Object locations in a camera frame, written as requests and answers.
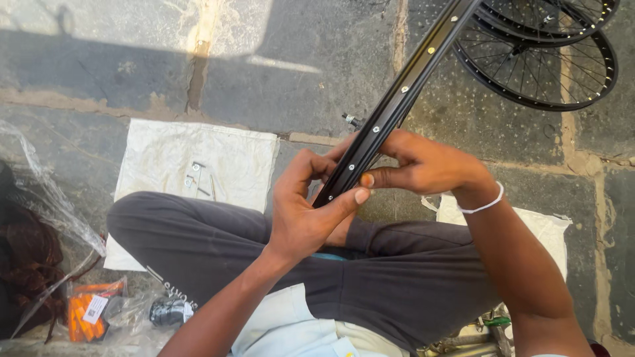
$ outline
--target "wrist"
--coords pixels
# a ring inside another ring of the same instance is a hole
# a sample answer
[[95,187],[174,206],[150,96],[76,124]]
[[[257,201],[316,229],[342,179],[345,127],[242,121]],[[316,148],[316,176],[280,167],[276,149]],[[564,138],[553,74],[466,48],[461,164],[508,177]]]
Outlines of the wrist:
[[483,164],[471,170],[467,177],[461,186],[452,190],[461,208],[477,209],[498,198],[500,187]]
[[265,248],[258,257],[272,274],[284,275],[295,267],[300,261],[287,257],[276,251],[271,244],[265,245]]

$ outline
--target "white thread bracelet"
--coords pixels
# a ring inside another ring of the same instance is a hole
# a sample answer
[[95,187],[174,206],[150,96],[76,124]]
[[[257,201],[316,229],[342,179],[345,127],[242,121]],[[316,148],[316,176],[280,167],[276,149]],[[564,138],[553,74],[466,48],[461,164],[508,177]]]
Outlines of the white thread bracelet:
[[489,208],[489,207],[492,207],[493,205],[496,205],[503,198],[503,192],[505,192],[505,189],[503,188],[503,184],[501,184],[499,181],[496,181],[496,183],[500,187],[500,192],[498,194],[498,198],[497,199],[495,199],[491,203],[488,203],[487,205],[485,205],[483,207],[479,207],[479,208],[477,208],[475,210],[464,210],[457,203],[458,210],[461,211],[462,213],[465,213],[466,215],[471,215],[472,213],[476,213],[476,212],[478,212],[480,210],[484,210],[485,208]]

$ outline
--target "barcode label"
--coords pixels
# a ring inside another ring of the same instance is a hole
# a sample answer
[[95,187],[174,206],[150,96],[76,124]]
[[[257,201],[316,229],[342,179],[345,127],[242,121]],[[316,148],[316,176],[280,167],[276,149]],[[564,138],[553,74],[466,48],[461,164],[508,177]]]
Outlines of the barcode label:
[[108,299],[105,297],[94,295],[93,300],[90,300],[90,304],[88,304],[88,308],[86,309],[86,313],[82,317],[82,320],[92,323],[93,325],[97,323],[97,319],[99,319],[99,315],[101,315],[107,303]]

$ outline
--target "hand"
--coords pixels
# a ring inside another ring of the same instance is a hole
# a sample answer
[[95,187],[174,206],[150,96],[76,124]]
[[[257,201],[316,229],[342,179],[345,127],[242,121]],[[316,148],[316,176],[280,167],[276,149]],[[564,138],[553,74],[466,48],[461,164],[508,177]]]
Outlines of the hand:
[[[348,138],[332,150],[331,157],[343,155],[351,140]],[[487,204],[498,195],[498,186],[485,165],[452,146],[396,129],[379,152],[396,158],[399,168],[367,171],[360,178],[364,187],[395,187],[421,195],[453,191],[461,207],[468,209],[482,206],[481,202]]]
[[335,161],[302,149],[274,186],[273,223],[265,250],[295,265],[315,253],[336,226],[370,196],[364,187],[351,189],[314,209],[306,200],[311,180],[327,177]]
[[[324,184],[321,184],[316,192],[313,194],[311,199],[309,200],[309,204],[313,205],[318,194],[322,191]],[[324,246],[346,246],[346,236],[349,233],[349,229],[351,228],[351,224],[353,223],[353,219],[357,215],[357,210],[354,210],[348,217],[344,218],[344,220],[337,225],[337,227],[331,232],[331,234],[326,237],[326,241],[324,242]]]

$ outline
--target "knee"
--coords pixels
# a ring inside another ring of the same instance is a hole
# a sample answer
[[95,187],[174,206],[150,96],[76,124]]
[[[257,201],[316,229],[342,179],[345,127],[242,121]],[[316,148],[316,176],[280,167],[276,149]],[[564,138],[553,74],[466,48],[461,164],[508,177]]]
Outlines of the knee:
[[158,192],[140,191],[117,200],[106,216],[108,232],[117,240],[126,236],[124,230],[133,227],[133,222],[139,216],[148,214],[149,209],[157,204],[161,195]]

